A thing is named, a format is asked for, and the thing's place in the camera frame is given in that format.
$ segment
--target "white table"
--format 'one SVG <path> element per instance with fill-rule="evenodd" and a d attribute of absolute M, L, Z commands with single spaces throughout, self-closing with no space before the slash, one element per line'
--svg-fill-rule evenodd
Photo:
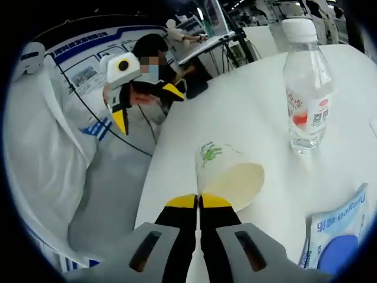
<path fill-rule="evenodd" d="M 202 42 L 198 46 L 196 46 L 194 49 L 189 50 L 186 54 L 182 56 L 182 58 L 179 60 L 178 65 L 182 65 L 186 62 L 188 62 L 190 59 L 199 56 L 200 54 L 206 52 L 207 50 L 210 50 L 215 45 L 219 44 L 220 42 L 224 40 L 229 40 L 233 38 L 236 35 L 234 31 L 231 31 L 228 34 L 224 35 L 215 35 L 214 37 L 211 37 L 207 41 Z"/>
<path fill-rule="evenodd" d="M 173 104 L 145 180 L 135 227 L 154 222 L 168 200 L 197 191 L 194 152 L 210 140 L 229 142 L 264 166 L 261 193 L 238 215 L 284 245 L 295 263 L 306 237 L 306 216 L 337 208 L 362 182 L 369 182 L 369 202 L 374 204 L 377 138 L 369 121 L 377 116 L 377 66 L 348 45 L 321 49 L 338 93 L 317 151 L 299 156 L 289 145 L 282 76 L 286 54 L 221 75 L 210 81 L 205 93 Z M 197 242 L 187 282 L 208 282 L 199 246 Z"/>

